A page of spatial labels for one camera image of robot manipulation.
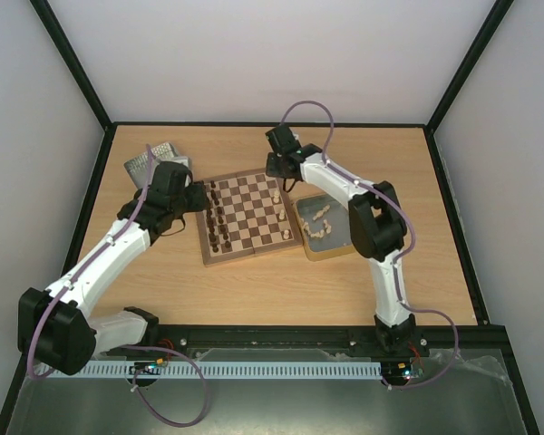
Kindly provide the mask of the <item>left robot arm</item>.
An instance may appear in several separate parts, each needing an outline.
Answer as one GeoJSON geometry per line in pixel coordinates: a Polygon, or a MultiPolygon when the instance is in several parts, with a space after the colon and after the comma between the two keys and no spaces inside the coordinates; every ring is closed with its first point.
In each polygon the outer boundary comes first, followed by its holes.
{"type": "Polygon", "coordinates": [[[44,290],[29,288],[20,297],[17,344],[27,375],[39,378],[35,363],[74,375],[98,353],[153,342],[158,323],[153,314],[127,307],[92,318],[93,309],[125,267],[174,221],[206,206],[206,189],[193,178],[188,157],[149,163],[143,187],[96,246],[44,290]]]}

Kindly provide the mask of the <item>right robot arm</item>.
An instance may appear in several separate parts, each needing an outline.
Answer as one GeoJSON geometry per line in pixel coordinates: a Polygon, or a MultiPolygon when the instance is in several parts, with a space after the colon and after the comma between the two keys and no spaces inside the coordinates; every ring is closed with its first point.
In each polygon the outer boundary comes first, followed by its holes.
{"type": "Polygon", "coordinates": [[[272,140],[270,146],[268,175],[313,185],[346,209],[352,244],[371,268],[378,346],[384,353],[398,354],[413,336],[415,318],[408,308],[400,258],[407,224],[393,186],[358,178],[314,144],[272,140]]]}

